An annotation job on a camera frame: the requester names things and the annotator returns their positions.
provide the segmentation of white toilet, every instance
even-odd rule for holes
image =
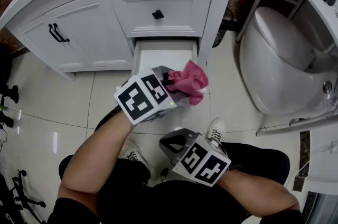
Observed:
[[[310,118],[338,99],[338,58],[314,49],[286,17],[260,7],[240,47],[243,80],[267,115]]]

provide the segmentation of forearm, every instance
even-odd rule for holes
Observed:
[[[123,112],[108,120],[76,151],[61,186],[83,193],[98,193],[132,129],[133,125]]]
[[[240,171],[226,171],[218,185],[256,217],[299,210],[297,199],[283,185],[267,178]]]

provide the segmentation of black drawer handle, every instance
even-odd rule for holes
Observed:
[[[52,29],[53,29],[53,26],[49,24],[49,33],[54,37],[55,40],[57,40],[58,43],[61,43],[61,41],[52,32]]]
[[[54,32],[57,34],[58,37],[60,37],[61,42],[65,43],[65,42],[69,42],[69,39],[64,39],[61,34],[57,31],[58,25],[56,23],[53,24],[54,25]]]
[[[154,13],[152,13],[152,15],[156,20],[164,18],[164,15],[162,14],[161,10],[156,10]]]

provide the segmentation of drawer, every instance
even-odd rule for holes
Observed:
[[[128,38],[203,35],[210,0],[110,0]]]
[[[135,46],[132,75],[147,67],[166,66],[183,71],[186,63],[197,61],[197,43],[191,40],[137,41]]]

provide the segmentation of sneaker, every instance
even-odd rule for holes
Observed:
[[[155,169],[145,160],[141,150],[137,147],[137,145],[134,142],[127,139],[122,147],[121,153],[123,158],[125,159],[128,159],[130,161],[142,162],[150,171],[151,179],[152,180],[156,179],[157,174]]]
[[[226,133],[226,125],[220,118],[215,118],[206,131],[206,138],[221,143]]]

